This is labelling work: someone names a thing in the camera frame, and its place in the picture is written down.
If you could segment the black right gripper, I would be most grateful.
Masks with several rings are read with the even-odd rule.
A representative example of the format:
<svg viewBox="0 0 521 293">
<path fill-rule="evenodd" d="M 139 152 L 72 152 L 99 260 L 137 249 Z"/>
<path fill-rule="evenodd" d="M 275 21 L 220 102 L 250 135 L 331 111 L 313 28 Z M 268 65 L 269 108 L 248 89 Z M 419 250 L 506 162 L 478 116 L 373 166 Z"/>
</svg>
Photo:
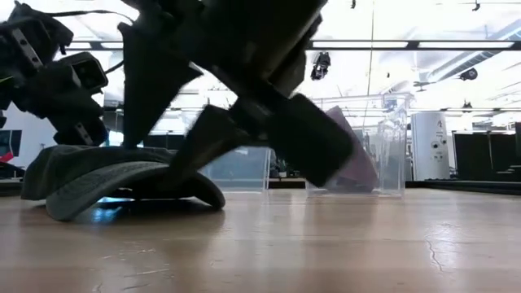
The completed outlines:
<svg viewBox="0 0 521 293">
<path fill-rule="evenodd" d="M 210 72 L 236 94 L 206 106 L 169 165 L 174 187 L 233 149 L 264 142 L 316 186 L 348 161 L 352 139 L 296 92 L 321 1 L 136 1 L 118 25 L 125 72 L 123 147 L 135 148 L 179 90 Z"/>
</svg>

